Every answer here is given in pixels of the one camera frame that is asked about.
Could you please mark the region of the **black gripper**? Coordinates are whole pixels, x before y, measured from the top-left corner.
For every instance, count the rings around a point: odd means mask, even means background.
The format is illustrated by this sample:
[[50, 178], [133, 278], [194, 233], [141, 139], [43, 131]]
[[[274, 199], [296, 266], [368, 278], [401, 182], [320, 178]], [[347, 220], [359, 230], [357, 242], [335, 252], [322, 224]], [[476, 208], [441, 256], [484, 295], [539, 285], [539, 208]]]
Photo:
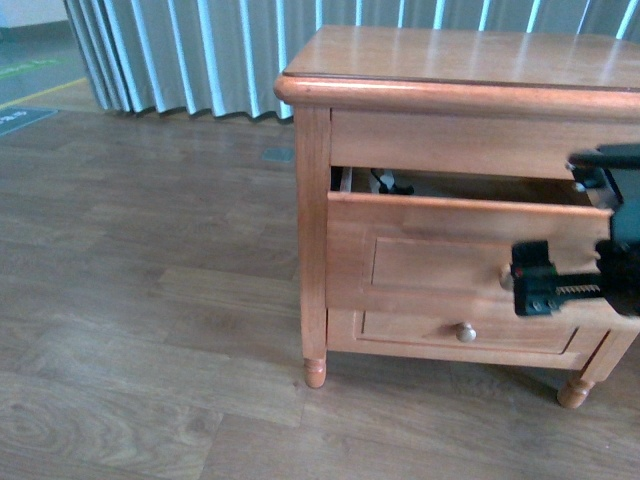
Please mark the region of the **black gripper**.
[[593, 206], [610, 209], [609, 238], [596, 243], [596, 273], [560, 275], [546, 240], [512, 246], [518, 316], [548, 316], [568, 301], [604, 297], [620, 315], [639, 315], [639, 145], [608, 144], [569, 155], [567, 168]]

